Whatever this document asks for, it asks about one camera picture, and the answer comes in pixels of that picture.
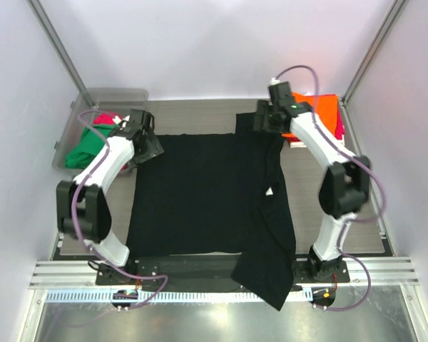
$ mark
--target metal floor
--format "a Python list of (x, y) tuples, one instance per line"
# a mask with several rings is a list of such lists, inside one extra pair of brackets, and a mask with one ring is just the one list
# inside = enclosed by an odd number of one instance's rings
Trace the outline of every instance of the metal floor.
[[(233, 133), (235, 114), (253, 112), (255, 104), (256, 100), (253, 99), (155, 101), (148, 104), (148, 110), (156, 117), (157, 134)], [(348, 132), (345, 142), (353, 150)], [(282, 149), (281, 165), (295, 228), (296, 251), (305, 254), (318, 236), (322, 219), (317, 197), (322, 169), (306, 148), (290, 148), (287, 145)], [(126, 241), (128, 234), (135, 181), (135, 173), (116, 178), (106, 196), (113, 218), (113, 230), (122, 242)], [(371, 217), (373, 214), (372, 205), (368, 203), (360, 217)], [(347, 235), (345, 251), (382, 253), (384, 247), (378, 224), (353, 224)], [(85, 252), (77, 241), (65, 237), (61, 254)]]
[[(336, 306), (352, 305), (364, 292), (364, 287), (339, 288)], [(265, 303), (111, 309), (111, 304), (45, 304), (35, 342), (418, 341), (399, 286), (373, 287), (368, 300), (348, 312), (315, 310), (307, 302), (286, 303), (281, 312)]]

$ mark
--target black t-shirt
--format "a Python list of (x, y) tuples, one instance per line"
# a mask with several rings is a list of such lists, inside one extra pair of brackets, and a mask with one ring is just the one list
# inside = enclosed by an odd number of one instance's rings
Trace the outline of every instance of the black t-shirt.
[(138, 168), (127, 246), (136, 258), (241, 252), (233, 280), (280, 309), (295, 258), (283, 138), (252, 122), (238, 114), (234, 134), (158, 136), (165, 152)]

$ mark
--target transparent storage bin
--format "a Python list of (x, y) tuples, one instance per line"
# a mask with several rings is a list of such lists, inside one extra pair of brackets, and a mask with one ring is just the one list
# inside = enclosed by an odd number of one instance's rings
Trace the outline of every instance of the transparent storage bin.
[[(87, 93), (95, 103), (95, 109), (112, 111), (122, 117), (127, 116), (132, 109), (146, 109), (149, 94), (144, 89), (130, 88), (89, 88)], [(84, 126), (78, 121), (78, 114), (89, 109), (84, 94), (80, 93), (73, 105), (70, 118), (66, 124), (61, 139), (56, 143), (56, 154), (52, 166), (72, 176), (81, 173), (81, 169), (67, 169), (65, 167), (66, 155), (79, 144)], [(90, 122), (99, 114), (93, 113)]]

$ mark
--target orange cloth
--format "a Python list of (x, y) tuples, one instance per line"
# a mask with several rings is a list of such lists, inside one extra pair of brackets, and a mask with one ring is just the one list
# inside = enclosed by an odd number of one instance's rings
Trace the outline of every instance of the orange cloth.
[[(314, 96), (304, 96), (298, 93), (293, 93), (297, 102), (308, 102), (310, 105), (314, 105)], [(320, 95), (317, 102), (316, 113), (320, 116), (321, 121), (325, 127), (333, 134), (336, 133), (337, 126), (337, 95)], [(292, 134), (282, 134), (284, 138), (296, 137)]]

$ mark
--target robotic arm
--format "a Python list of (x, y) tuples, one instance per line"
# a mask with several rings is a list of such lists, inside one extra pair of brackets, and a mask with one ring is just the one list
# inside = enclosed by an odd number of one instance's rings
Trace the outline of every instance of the robotic arm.
[[(308, 268), (312, 278), (322, 281), (330, 278), (339, 268), (342, 256), (338, 247), (342, 248), (350, 222), (357, 217), (362, 205), (368, 201), (370, 191), (370, 176), (339, 154), (333, 146), (368, 168), (370, 161), (365, 156), (356, 157), (340, 144), (323, 125), (317, 113), (312, 113), (308, 103), (296, 103), (288, 82), (281, 83), (273, 79), (268, 90), (271, 104), (267, 100), (258, 101), (253, 129), (258, 132), (293, 133), (306, 144), (325, 170), (319, 192), (319, 202), (324, 212), (322, 225), (308, 256)], [(345, 222), (349, 223), (340, 237)]]
[(116, 266), (128, 260), (128, 247), (122, 244), (111, 230), (111, 214), (105, 193), (121, 168), (131, 163), (141, 164), (161, 153), (163, 148), (153, 132), (153, 116), (143, 110), (131, 114), (113, 129), (91, 164), (73, 182), (61, 181), (56, 189), (57, 225), (60, 232), (77, 238), (71, 217), (71, 201), (76, 187), (88, 177), (78, 199), (77, 214), (87, 245)]
[[(324, 280), (331, 277), (340, 265), (342, 256), (337, 247), (342, 226), (347, 219), (354, 219), (362, 205), (368, 201), (370, 178), (365, 171), (341, 156), (331, 146), (334, 144), (346, 155), (355, 157), (339, 144), (315, 114), (319, 128), (331, 144), (320, 134), (314, 124), (312, 108), (308, 103), (295, 102), (288, 82), (275, 81), (268, 90), (271, 103), (268, 100), (258, 101), (253, 130), (274, 134), (294, 133), (325, 169), (319, 193), (324, 215), (319, 237), (310, 248), (308, 257), (311, 276), (315, 280)], [(107, 153), (106, 146), (73, 182), (62, 181), (58, 184), (58, 230), (76, 238), (71, 217), (71, 201), (76, 187), (88, 176), (77, 205), (78, 220), (85, 242), (93, 245), (101, 256), (116, 266), (124, 266), (129, 250), (111, 231), (111, 214), (104, 194), (126, 163), (130, 162), (136, 166), (161, 154), (163, 148), (153, 133), (153, 116), (142, 110), (132, 110), (130, 117), (111, 131), (108, 144), (109, 153), (100, 165), (98, 162)], [(370, 166), (366, 157), (355, 158), (363, 165)], [(339, 247), (342, 247), (344, 237), (345, 234), (341, 237)]]

